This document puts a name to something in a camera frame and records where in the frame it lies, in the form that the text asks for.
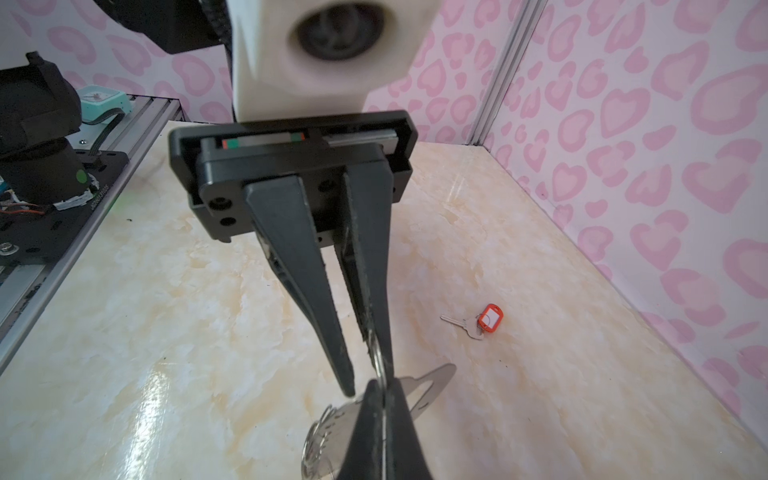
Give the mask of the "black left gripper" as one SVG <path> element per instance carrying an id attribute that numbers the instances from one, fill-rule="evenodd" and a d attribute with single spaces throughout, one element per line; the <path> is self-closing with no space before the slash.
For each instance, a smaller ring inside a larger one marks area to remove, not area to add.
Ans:
<path id="1" fill-rule="evenodd" d="M 255 230 L 347 397 L 354 370 L 318 241 L 332 242 L 341 224 L 336 255 L 374 370 L 388 384 L 391 205 L 410 180 L 417 140 L 403 110 L 198 125 L 168 137 L 171 169 L 207 234 L 228 243 Z"/>

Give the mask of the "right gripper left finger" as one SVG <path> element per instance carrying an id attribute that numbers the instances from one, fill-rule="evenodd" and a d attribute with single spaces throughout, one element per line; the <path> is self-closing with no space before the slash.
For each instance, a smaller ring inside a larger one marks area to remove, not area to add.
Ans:
<path id="1" fill-rule="evenodd" d="M 361 402 L 339 480 L 384 478 L 384 394 L 379 381 L 371 380 Z"/>

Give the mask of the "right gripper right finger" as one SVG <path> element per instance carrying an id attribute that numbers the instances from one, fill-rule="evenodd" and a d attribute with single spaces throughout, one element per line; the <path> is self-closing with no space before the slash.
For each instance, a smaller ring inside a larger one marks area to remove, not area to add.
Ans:
<path id="1" fill-rule="evenodd" d="M 396 378 L 387 383 L 384 393 L 382 454 L 383 479 L 432 479 L 402 384 Z"/>

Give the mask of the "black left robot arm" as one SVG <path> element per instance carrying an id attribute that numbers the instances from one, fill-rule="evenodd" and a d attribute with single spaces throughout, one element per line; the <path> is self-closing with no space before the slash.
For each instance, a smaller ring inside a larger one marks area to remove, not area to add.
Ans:
<path id="1" fill-rule="evenodd" d="M 1 261 L 63 256 L 127 165 L 99 144 L 77 150 L 81 102 L 57 66 L 27 54 L 1 74 Z M 354 374 L 321 250 L 333 246 L 363 339 L 392 376 L 387 299 L 391 208 L 409 181 L 417 132 L 404 111 L 174 130 L 170 166 L 211 238 L 254 233 L 315 330 L 346 395 Z"/>

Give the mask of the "red tagged key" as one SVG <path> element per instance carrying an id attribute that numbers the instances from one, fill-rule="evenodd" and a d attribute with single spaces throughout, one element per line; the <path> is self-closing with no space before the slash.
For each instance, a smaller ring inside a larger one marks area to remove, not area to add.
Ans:
<path id="1" fill-rule="evenodd" d="M 458 320 L 445 315 L 441 315 L 440 319 L 461 328 L 471 339 L 481 341 L 487 334 L 498 329 L 504 319 L 504 312 L 499 306 L 488 304 L 480 314 L 470 319 Z"/>

